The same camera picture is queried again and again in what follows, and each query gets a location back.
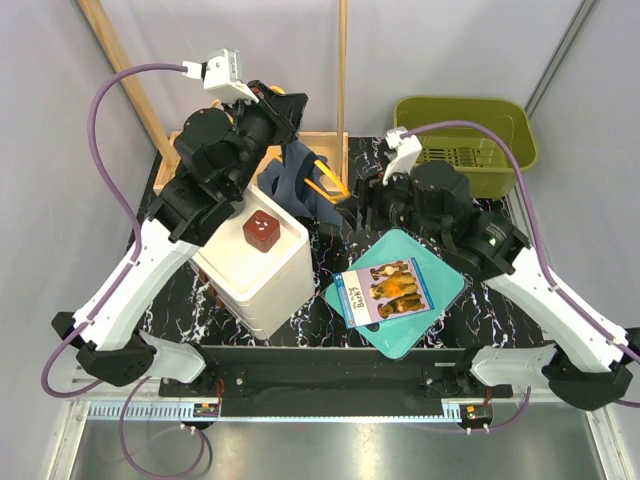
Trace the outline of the yellow plastic hanger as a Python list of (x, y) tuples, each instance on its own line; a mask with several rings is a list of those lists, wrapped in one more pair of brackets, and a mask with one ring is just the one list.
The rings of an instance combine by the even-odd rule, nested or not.
[[(320, 141), (322, 135), (331, 136), (331, 132), (306, 132), (299, 134), (299, 140), (303, 142), (309, 149), (313, 145), (316, 145)], [(267, 154), (261, 160), (255, 174), (252, 177), (251, 183), (258, 186), (258, 177), (267, 169), (272, 161), (276, 161), (279, 165), (283, 164), (283, 156), (280, 146), (272, 146), (267, 150)], [(304, 183), (314, 190), (316, 193), (324, 197), (330, 203), (335, 204), (338, 200), (342, 200), (346, 197), (348, 188), (340, 178), (340, 174), (333, 172), (329, 165), (324, 167), (320, 166), (321, 159), (318, 158), (312, 168), (313, 172), (319, 174), (317, 180), (313, 180), (311, 175), (307, 176)]]

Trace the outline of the blue tank top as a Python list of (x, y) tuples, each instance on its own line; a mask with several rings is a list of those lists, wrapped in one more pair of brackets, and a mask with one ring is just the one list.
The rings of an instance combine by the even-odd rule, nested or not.
[(318, 182), (322, 175), (316, 160), (326, 163), (300, 141), (281, 147), (282, 159), (273, 159), (258, 174), (259, 189), (294, 217), (308, 217), (319, 223), (341, 227), (343, 217), (333, 204), (318, 193), (307, 180)]

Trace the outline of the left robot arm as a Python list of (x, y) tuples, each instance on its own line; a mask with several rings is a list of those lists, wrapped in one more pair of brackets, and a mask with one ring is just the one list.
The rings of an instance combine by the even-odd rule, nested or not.
[(174, 140), (180, 163), (130, 251), (83, 307), (52, 320), (64, 344), (76, 348), (78, 363), (100, 382), (123, 387), (165, 376), (196, 396), (215, 386), (216, 372), (195, 347), (148, 336), (137, 323), (174, 273), (242, 212), (268, 148), (297, 139), (308, 96), (253, 80), (220, 102), (186, 119)]

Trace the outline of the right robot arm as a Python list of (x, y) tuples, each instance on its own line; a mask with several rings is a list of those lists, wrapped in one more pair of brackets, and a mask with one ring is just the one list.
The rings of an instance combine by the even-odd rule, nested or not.
[(629, 403), (638, 330), (614, 324), (571, 293), (541, 266), (522, 231), (474, 205), (468, 179), (451, 165), (433, 161), (390, 179), (373, 174), (335, 209), (355, 231), (402, 229), (435, 240), (447, 265), (509, 299), (550, 336), (533, 350), (468, 352), (453, 374), (463, 395), (510, 385), (549, 389), (585, 411)]

